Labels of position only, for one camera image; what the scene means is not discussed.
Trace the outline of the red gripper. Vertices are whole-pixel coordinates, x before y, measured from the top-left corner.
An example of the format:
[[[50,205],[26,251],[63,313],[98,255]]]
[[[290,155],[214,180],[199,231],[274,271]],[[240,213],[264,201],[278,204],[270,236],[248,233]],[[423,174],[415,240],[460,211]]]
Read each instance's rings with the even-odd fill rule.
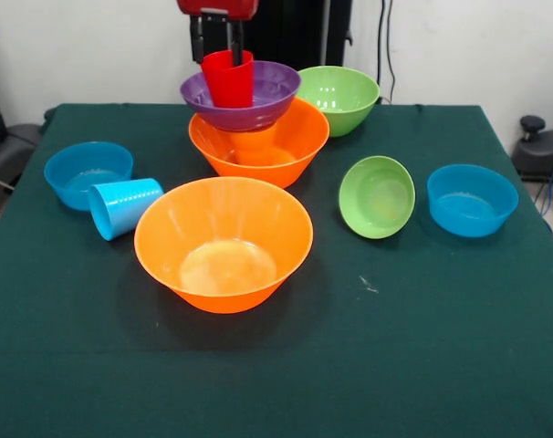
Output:
[[[202,14],[227,16],[227,39],[234,67],[243,64],[244,26],[256,14],[258,0],[177,0],[180,10],[190,16],[190,38],[193,61],[203,62]]]

